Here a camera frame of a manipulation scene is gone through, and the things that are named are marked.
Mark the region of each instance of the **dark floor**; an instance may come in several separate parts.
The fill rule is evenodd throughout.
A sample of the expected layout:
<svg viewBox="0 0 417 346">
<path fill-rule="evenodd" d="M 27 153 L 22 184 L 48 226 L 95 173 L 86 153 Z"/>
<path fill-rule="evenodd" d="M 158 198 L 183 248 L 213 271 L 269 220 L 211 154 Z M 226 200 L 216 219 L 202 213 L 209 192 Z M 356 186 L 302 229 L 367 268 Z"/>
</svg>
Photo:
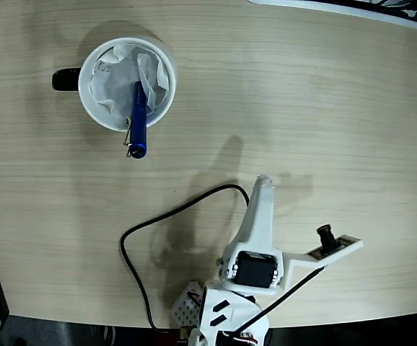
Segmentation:
<svg viewBox="0 0 417 346">
<path fill-rule="evenodd" d="M 114 330 L 115 346 L 177 344 L 176 331 L 162 335 L 154 334 L 150 329 L 117 327 Z M 104 327 L 86 324 L 10 316 L 0 331 L 0 346 L 14 346 L 18 338 L 26 340 L 28 346 L 109 346 L 112 337 L 111 327 L 105 331 Z M 387 346 L 411 342 L 417 344 L 417 314 L 358 323 L 271 329 L 268 346 Z"/>
</svg>

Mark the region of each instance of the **pen clip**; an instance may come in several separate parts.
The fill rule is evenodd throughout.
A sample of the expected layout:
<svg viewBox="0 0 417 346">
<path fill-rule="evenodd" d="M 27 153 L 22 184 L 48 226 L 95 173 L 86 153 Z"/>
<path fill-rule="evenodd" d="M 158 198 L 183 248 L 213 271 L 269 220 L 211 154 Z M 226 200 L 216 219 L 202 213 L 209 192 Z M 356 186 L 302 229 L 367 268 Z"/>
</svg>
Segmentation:
<svg viewBox="0 0 417 346">
<path fill-rule="evenodd" d="M 126 118 L 127 124 L 128 124 L 128 130 L 125 136 L 125 140 L 123 141 L 123 145 L 127 146 L 128 149 L 130 149 L 131 146 L 131 126 L 133 124 L 133 120 L 130 117 Z M 127 157 L 131 157 L 130 150 L 127 150 Z"/>
</svg>

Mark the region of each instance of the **blue pen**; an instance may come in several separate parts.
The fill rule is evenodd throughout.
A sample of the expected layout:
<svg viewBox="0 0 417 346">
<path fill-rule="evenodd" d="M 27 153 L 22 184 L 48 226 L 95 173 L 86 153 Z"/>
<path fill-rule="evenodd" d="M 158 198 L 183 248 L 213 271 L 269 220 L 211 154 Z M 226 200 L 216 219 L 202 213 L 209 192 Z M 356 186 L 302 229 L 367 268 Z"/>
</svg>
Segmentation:
<svg viewBox="0 0 417 346">
<path fill-rule="evenodd" d="M 131 110 L 130 146 L 128 155 L 135 159 L 146 156 L 146 95 L 140 81 L 137 81 L 133 89 L 133 105 Z"/>
</svg>

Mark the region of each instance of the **white 3d printed part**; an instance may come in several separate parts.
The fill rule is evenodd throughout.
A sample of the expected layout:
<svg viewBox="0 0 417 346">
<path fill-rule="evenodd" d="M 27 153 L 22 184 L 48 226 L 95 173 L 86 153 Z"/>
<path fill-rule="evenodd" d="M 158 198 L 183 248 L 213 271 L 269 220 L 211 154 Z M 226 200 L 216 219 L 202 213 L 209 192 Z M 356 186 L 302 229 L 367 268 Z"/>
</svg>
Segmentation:
<svg viewBox="0 0 417 346">
<path fill-rule="evenodd" d="M 286 7 L 295 7 L 299 9 L 315 9 L 318 11 L 324 12 L 334 12 L 339 14 L 347 14 L 355 17 L 375 19 L 382 22 L 388 22 L 392 24 L 402 25 L 404 27 L 411 27 L 417 29 L 417 22 L 409 19 L 403 19 L 389 14 L 383 14 L 379 12 L 368 11 L 365 9 L 356 9 L 348 6 L 326 4 L 325 2 L 317 2 L 310 0 L 249 0 L 254 4 L 260 5 L 276 5 L 276 6 L 286 6 Z"/>
</svg>

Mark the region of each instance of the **mug rim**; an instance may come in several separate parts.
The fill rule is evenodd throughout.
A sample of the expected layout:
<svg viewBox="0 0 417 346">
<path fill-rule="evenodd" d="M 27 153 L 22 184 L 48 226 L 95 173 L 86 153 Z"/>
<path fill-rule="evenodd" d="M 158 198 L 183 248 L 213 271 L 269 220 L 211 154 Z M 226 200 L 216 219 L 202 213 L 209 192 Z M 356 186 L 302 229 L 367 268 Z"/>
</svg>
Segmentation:
<svg viewBox="0 0 417 346">
<path fill-rule="evenodd" d="M 118 43 L 132 43 L 132 44 L 141 45 L 145 48 L 150 49 L 161 58 L 162 62 L 164 63 L 167 69 L 167 73 L 169 75 L 169 94 L 167 95 L 167 98 L 164 101 L 164 104 L 162 105 L 163 108 L 159 112 L 154 112 L 152 115 L 148 116 L 146 119 L 146 126 L 147 127 L 153 126 L 155 123 L 157 123 L 159 120 L 161 120 L 165 116 L 170 106 L 172 105 L 173 99 L 175 98 L 176 82 L 177 82 L 175 60 L 171 56 L 171 53 L 168 51 L 168 49 L 166 49 L 164 44 L 153 37 L 148 37 L 148 36 L 143 36 L 143 35 L 130 36 L 130 37 L 117 37 L 97 46 L 87 56 L 84 63 L 82 64 L 82 67 L 80 68 L 78 89 L 79 89 L 79 96 L 80 96 L 82 105 L 84 106 L 84 109 L 87 111 L 88 115 L 101 126 L 108 128 L 109 130 L 114 130 L 118 132 L 126 132 L 128 130 L 128 126 L 126 125 L 125 122 L 123 126 L 120 126 L 119 118 L 114 119 L 114 117 L 112 117 L 112 119 L 115 120 L 115 123 L 113 121 L 105 122 L 103 121 L 103 119 L 100 119 L 101 117 L 95 114 L 95 111 L 100 110 L 101 112 L 107 112 L 107 110 L 105 108 L 104 109 L 99 108 L 99 107 L 104 107 L 104 106 L 98 104 L 96 101 L 93 100 L 91 89 L 89 88 L 89 81 L 91 80 L 91 74 L 92 74 L 93 68 L 95 67 L 97 60 L 100 58 L 102 54 L 104 54 L 107 50 L 111 49 L 114 45 Z M 92 105 L 92 103 L 94 103 L 95 105 L 99 107 L 96 107 L 96 110 L 91 109 L 90 106 Z"/>
</svg>

